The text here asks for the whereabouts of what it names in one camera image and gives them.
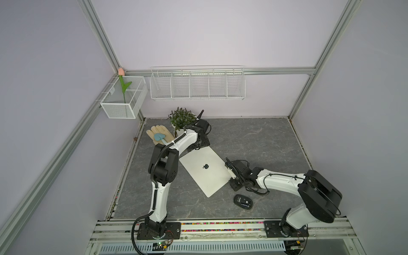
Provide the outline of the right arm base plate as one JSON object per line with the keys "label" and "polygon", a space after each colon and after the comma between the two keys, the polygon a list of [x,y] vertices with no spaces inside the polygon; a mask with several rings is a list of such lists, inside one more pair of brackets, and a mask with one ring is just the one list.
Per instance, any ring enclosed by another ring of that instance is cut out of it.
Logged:
{"label": "right arm base plate", "polygon": [[266,236],[268,238],[297,238],[309,237],[308,228],[306,226],[300,229],[295,229],[287,223],[282,223],[278,220],[264,221]]}

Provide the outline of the blue garden trowel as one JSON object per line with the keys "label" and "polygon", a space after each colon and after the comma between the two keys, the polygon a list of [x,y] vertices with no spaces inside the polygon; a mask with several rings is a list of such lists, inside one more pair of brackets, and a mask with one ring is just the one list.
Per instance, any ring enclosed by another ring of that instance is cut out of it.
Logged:
{"label": "blue garden trowel", "polygon": [[164,134],[162,134],[162,133],[155,133],[155,134],[154,134],[154,139],[155,139],[155,141],[161,142],[162,144],[166,144],[166,143],[167,143],[166,140],[165,140],[165,138],[166,138],[166,135],[164,135]]}

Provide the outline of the pink artificial tulip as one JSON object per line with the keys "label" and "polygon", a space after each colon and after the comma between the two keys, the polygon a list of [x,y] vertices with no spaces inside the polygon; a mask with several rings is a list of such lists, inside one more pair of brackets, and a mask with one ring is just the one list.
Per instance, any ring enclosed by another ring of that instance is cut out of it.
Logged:
{"label": "pink artificial tulip", "polygon": [[123,68],[118,68],[118,76],[119,76],[119,80],[121,83],[121,89],[122,89],[122,95],[123,95],[123,100],[124,100],[124,104],[126,104],[126,90],[132,85],[132,81],[129,82],[125,82],[123,77],[125,76],[125,71]]}

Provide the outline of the aluminium front rail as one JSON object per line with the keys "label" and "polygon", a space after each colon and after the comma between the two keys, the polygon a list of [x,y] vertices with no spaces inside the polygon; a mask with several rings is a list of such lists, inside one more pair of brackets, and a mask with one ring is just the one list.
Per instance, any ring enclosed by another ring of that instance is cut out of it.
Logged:
{"label": "aluminium front rail", "polygon": [[364,255],[347,218],[312,222],[292,237],[282,237],[276,219],[175,220],[161,239],[131,236],[133,221],[98,222],[87,255]]}

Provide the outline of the black wireless mouse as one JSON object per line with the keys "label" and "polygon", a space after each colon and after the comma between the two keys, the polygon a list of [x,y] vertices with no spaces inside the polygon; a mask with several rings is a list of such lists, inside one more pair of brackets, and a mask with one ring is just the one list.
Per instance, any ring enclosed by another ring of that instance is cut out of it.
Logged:
{"label": "black wireless mouse", "polygon": [[249,197],[246,197],[241,194],[235,195],[233,202],[235,205],[245,210],[251,210],[254,205],[253,201]]}

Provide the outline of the potted green plant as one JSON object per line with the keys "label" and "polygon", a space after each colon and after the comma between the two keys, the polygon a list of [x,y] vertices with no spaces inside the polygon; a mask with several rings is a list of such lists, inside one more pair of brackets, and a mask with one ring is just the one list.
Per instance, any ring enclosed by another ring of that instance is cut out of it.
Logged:
{"label": "potted green plant", "polygon": [[177,108],[169,114],[172,127],[174,128],[174,137],[177,138],[184,131],[184,127],[192,124],[196,120],[196,115],[186,108]]}

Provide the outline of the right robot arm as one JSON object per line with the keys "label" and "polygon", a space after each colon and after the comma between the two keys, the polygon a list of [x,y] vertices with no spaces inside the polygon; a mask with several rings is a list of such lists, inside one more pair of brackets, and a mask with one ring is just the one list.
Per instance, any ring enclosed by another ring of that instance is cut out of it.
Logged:
{"label": "right robot arm", "polygon": [[307,238],[310,223],[333,223],[341,215],[341,192],[315,170],[305,174],[278,173],[261,167],[251,169],[243,160],[227,160],[225,166],[231,173],[229,184],[234,191],[245,188],[265,196],[278,190],[302,199],[299,206],[289,208],[280,220],[264,222],[268,238]]}

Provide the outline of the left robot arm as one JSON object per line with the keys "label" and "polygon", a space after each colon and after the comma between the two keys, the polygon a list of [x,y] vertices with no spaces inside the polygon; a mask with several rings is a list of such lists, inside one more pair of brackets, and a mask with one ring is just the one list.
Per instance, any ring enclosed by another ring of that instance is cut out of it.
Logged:
{"label": "left robot arm", "polygon": [[143,252],[137,247],[135,240],[137,223],[141,224],[142,230],[157,238],[166,235],[167,200],[171,183],[178,173],[180,154],[210,145],[207,133],[210,124],[201,118],[203,113],[202,110],[194,122],[183,128],[182,135],[164,144],[157,144],[154,148],[148,168],[153,189],[150,210],[148,214],[138,217],[131,228],[132,245],[139,255]]}

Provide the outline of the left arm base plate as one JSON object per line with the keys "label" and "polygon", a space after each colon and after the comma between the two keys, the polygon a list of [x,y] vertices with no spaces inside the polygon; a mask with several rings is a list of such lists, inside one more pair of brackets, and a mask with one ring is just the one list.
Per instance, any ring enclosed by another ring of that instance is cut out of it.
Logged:
{"label": "left arm base plate", "polygon": [[142,223],[139,226],[137,240],[178,240],[180,235],[181,222]]}

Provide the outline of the white mesh wall box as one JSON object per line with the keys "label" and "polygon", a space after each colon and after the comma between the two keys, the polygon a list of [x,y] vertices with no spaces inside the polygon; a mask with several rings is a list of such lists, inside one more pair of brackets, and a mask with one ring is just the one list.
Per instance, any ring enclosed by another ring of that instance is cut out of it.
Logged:
{"label": "white mesh wall box", "polygon": [[100,106],[109,119],[137,119],[147,93],[144,77],[120,75],[110,85]]}

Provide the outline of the beige work glove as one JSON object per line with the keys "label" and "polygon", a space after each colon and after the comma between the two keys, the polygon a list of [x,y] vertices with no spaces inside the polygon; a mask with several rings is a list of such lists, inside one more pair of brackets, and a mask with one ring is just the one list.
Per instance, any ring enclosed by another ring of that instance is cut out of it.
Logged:
{"label": "beige work glove", "polygon": [[146,134],[152,139],[154,145],[166,145],[175,139],[175,137],[163,125],[152,126],[146,131]]}

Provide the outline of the silver laptop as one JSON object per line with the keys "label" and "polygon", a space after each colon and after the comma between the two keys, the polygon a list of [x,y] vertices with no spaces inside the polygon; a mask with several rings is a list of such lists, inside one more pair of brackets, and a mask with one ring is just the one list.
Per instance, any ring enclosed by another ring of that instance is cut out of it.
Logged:
{"label": "silver laptop", "polygon": [[225,162],[210,147],[191,151],[180,162],[207,198],[231,178]]}

